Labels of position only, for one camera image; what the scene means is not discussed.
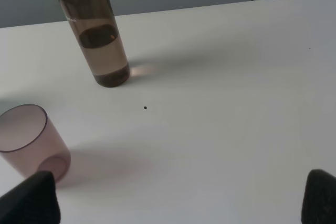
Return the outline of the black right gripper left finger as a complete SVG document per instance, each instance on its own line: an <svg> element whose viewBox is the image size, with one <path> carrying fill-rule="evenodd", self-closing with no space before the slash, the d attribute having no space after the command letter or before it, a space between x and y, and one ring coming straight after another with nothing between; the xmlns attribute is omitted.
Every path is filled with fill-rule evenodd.
<svg viewBox="0 0 336 224"><path fill-rule="evenodd" d="M60 223L52 172L39 171L1 196L1 223Z"/></svg>

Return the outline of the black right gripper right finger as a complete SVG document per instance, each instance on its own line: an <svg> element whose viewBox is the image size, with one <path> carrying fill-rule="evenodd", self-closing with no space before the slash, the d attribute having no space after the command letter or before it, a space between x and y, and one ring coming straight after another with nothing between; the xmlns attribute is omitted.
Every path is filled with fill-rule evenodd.
<svg viewBox="0 0 336 224"><path fill-rule="evenodd" d="M322 169L313 169L308 174L301 222L335 223L335 177Z"/></svg>

